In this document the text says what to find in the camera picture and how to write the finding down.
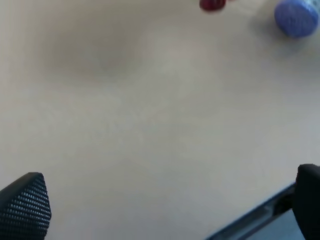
beige table surface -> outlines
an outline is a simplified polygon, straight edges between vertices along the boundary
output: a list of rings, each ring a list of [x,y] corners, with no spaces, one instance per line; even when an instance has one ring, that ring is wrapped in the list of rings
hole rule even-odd
[[[320,35],[274,2],[0,0],[0,187],[48,240],[203,240],[320,164]]]

